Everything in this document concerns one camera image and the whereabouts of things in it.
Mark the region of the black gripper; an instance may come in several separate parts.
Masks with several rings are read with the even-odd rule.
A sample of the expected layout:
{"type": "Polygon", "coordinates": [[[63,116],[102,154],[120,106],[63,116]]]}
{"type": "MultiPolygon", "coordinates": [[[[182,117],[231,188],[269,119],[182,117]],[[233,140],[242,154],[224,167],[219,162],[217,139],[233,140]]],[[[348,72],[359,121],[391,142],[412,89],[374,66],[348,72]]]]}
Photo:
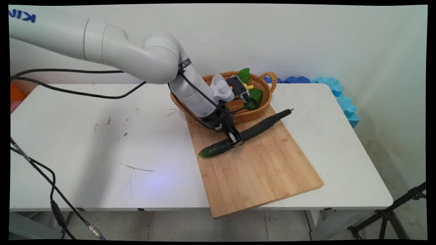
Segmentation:
{"type": "Polygon", "coordinates": [[[234,124],[234,116],[232,114],[210,114],[204,118],[204,123],[214,128],[216,132],[228,134],[228,138],[233,146],[239,146],[244,143],[240,131],[234,124]]]}

